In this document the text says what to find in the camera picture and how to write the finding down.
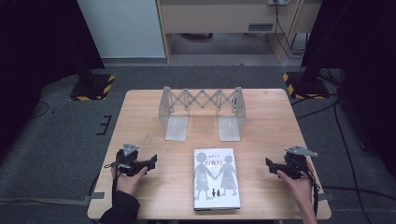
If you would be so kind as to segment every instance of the black sleeve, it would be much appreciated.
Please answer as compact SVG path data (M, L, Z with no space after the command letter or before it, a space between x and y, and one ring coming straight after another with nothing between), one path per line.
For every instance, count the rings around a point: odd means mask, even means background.
M114 195L113 206L105 211L99 220L100 224L135 224L140 204L134 196L122 191Z

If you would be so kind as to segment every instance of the cable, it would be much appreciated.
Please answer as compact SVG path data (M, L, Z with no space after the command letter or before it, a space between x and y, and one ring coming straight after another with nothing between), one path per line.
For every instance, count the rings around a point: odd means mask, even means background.
M319 75L320 77L322 77L323 79L326 79L327 81L331 82L333 85L336 86L341 86L344 82L343 79L343 73L341 73L340 76L340 80L337 80L333 75L332 72L330 71L329 68L323 68L322 69L323 72L325 72L327 74L327 77L323 76L323 75Z
M293 46L294 42L296 40L296 37L297 37L297 34L294 34L293 39L291 40L291 51L297 50L297 51L300 51L297 53L298 55L304 55L305 49L295 49Z
M320 109L320 110L317 110L317 111L314 111L314 112L311 112L311 113L302 115L302 116L300 116L300 117L297 117L297 120L305 119L305 118L307 118L307 117L309 117L309 116L312 116L312 115L317 114L317 113L319 113L319 112L325 111L325 110L331 108L332 106L336 105L340 100L341 100L341 99L338 98L338 99L337 99L336 101L334 101L331 105L328 105L328 106L326 106L326 107L324 107L324 108L322 108L322 109Z
M43 116L43 115L45 115L49 110L50 110L50 105L49 104L47 104L47 103L45 103L45 102L38 102L37 104L43 104L43 105L46 105L47 106L47 109L46 109L46 111L44 111L44 113L42 113L42 114L40 114L40 115L37 115L37 116L32 116L32 117L30 117L30 119L36 119L36 118L39 118L39 117L41 117L41 116Z
M344 80L346 78L346 71L344 71L343 69L339 68L338 69L341 72L341 76L340 76L340 83L344 83Z
M297 105L298 103L300 103L300 102L302 102L302 101L304 101L304 100L307 100L307 99L308 99L308 98L301 99L301 100L299 100L299 101L296 101L296 102L292 103L291 105Z
M84 201L74 201L68 199L51 199L51 198L0 199L0 203L43 203L43 204L55 204L55 205L80 205L80 206L88 205L88 203Z
M352 159L350 157L349 149L347 147L347 142L346 142L346 139L344 137L343 130L341 129L340 121L338 119L338 115L337 115L337 103L338 103L338 101L339 101L339 99L335 102L335 104L333 104L335 121L337 122L337 127L338 127L338 130L339 130L340 134L341 134L341 138L343 140L344 147L346 149L346 154L347 154L347 157L348 157L348 160L349 160L349 165L350 165L350 168L351 168L351 171L352 171L353 181L354 181L356 192L357 192L357 195L358 195L359 204L361 206L361 211L363 212L364 217L366 218L366 220L371 224L372 222L371 222L370 218L367 216L366 210L364 209L363 203L361 201L361 191L359 190L359 187L358 187L358 180L356 178L355 168L353 167L353 162L352 162Z
M290 57L289 54L288 54L287 51L286 51L285 46L280 42L280 40L279 40L279 38L278 38L278 36L277 36L277 26L279 26L279 28L280 28L280 30L281 30L283 36L285 36L286 44L288 45L288 47L289 47L289 49L291 50L291 52L292 52L294 55L301 56L301 54L299 54L298 52L296 53L296 52L293 51L293 49L292 49L292 47L291 47L291 45L290 45L290 43L289 43L289 40L287 39L286 34L285 34L285 32L283 31L282 26L281 26L280 23L279 23L279 18L278 18L278 14L279 14L279 3L278 3L277 1L275 1L275 12L276 12L275 37L276 37L277 42L279 43L280 46L282 46L282 49L283 49L283 51L285 52L285 54L286 54L286 56L287 56L288 58L293 59L293 60L302 59L303 57L297 57L297 58Z
M294 7L294 8L291 8L291 9L289 9L290 11L294 11L294 10L296 10L297 8L299 8L300 7L300 5L303 3L303 1L300 1L300 3L298 4L298 6L297 7Z
M356 191L357 189L353 189L353 188L345 188L345 187L334 187L334 186L323 186L322 187L324 189L341 189L341 190L351 190L351 191ZM396 197L392 197L388 194L383 194L377 191L373 191L373 190L369 190L369 189L359 189L359 191L361 192L365 192L365 193L370 193L370 194L374 194L375 196L380 196L380 197L384 197L384 198L388 198L391 200L395 200L396 201Z
M308 46L308 40L309 40L309 33L305 34L305 49Z

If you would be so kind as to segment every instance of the book cover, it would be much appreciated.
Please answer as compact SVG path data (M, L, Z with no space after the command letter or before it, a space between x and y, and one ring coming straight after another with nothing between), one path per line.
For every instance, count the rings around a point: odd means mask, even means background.
M241 207L233 148L194 150L194 210Z

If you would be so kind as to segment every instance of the hand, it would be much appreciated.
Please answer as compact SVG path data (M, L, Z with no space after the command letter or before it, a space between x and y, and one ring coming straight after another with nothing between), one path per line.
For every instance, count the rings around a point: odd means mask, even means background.
M113 174L113 179L115 178L115 173L117 168L111 169L111 174ZM140 172L134 176L127 176L126 174L120 174L117 181L117 189L124 193L134 196L137 190L140 179L148 171L148 167L144 167Z
M310 163L308 163L308 169L313 174L313 169ZM280 170L277 170L276 173L289 186L290 193L293 195L294 200L297 202L300 209L303 223L318 223L312 204L311 180L307 176L301 177L300 179L292 179Z
M282 178L289 186L290 193L293 195L297 204L312 204L311 180L307 176L303 176L300 179L292 179L281 170L277 170L276 174L279 175L279 177Z

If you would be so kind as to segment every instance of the silhouette illustration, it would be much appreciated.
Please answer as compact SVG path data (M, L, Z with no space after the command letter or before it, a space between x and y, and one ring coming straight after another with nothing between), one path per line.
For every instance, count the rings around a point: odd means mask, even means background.
M196 183L195 189L197 190L198 195L194 197L194 199L199 201L199 195L201 191L204 191L206 199L212 200L211 197L207 196L207 191L209 190L209 186L207 185L207 176L209 175L213 180L216 178L212 175L209 169L203 165L204 161L206 161L206 154L204 152L198 153L196 160L199 162L199 164L195 167L194 178Z
M233 190L233 196L236 195L236 184L235 180L233 179L233 173L236 175L235 168L230 164L233 161L232 156L226 156L224 158L225 164L223 164L220 168L219 174L215 177L216 179L218 176L223 173L221 184L220 186L224 189L224 193L220 194L221 196L226 195L227 189Z

